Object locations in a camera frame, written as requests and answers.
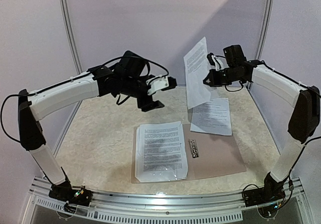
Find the printed paper sheet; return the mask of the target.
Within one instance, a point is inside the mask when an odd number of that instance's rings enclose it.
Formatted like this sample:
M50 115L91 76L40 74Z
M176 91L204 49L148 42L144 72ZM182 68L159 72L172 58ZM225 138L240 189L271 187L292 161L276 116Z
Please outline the printed paper sheet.
M207 42L203 37L184 57L187 91L187 107L192 109L208 102L211 92L203 84L210 66L207 62Z
M140 183L187 178L188 161L180 121L143 124L136 129L134 174Z

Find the translucent brown folder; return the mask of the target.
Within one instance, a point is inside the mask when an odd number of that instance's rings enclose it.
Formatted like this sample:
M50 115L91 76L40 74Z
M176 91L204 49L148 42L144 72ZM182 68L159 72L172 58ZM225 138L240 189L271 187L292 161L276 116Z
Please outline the translucent brown folder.
M234 136L191 132L190 126L183 124L188 162L186 180L207 179L246 171ZM192 157L188 139L196 140L198 158Z

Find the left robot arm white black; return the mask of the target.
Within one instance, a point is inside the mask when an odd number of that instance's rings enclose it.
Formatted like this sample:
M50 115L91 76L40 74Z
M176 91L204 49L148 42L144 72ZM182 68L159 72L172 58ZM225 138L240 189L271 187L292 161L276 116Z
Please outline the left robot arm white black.
M55 185L55 193L64 201L74 197L74 189L66 183L62 168L46 145L40 120L79 101L108 94L113 97L121 94L134 97L137 99L137 107L144 112L163 107L152 96L169 86L168 75L142 74L144 69L150 70L152 61L126 51L111 62L113 65L110 67L106 64L98 65L53 86L32 93L24 89L19 93L18 127L21 146L31 153L47 179Z

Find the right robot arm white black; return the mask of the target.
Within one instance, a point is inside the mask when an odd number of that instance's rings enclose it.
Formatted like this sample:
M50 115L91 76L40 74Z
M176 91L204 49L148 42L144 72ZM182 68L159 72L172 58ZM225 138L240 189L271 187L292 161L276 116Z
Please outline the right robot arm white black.
M223 87L233 82L255 83L286 101L293 112L288 123L288 142L278 161L267 174L265 187L259 197L270 202L279 193L276 183L283 183L298 162L308 139L320 123L320 93L316 86L306 86L267 66L263 60L247 60L240 45L224 48L227 67L221 68L213 53L207 60L213 66L203 83L210 87Z

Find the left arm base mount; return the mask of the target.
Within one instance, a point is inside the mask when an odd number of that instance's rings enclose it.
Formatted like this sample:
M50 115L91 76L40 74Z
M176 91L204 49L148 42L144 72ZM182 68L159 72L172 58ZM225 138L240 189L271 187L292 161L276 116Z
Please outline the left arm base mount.
M68 181L59 185L52 185L49 197L59 201L81 206L89 206L93 193L85 187L73 188Z

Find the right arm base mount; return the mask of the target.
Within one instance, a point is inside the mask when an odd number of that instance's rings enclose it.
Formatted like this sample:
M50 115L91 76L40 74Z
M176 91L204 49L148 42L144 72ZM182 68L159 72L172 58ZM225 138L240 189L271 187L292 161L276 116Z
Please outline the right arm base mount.
M274 209L280 209L290 200L294 191L293 181L290 180L288 182L290 196L288 199L286 199L283 185L284 182L274 183L272 181L264 183L263 187L258 187L254 184L247 185L242 190L242 198L245 202L246 207L261 205L281 199L281 202L277 203L274 207Z

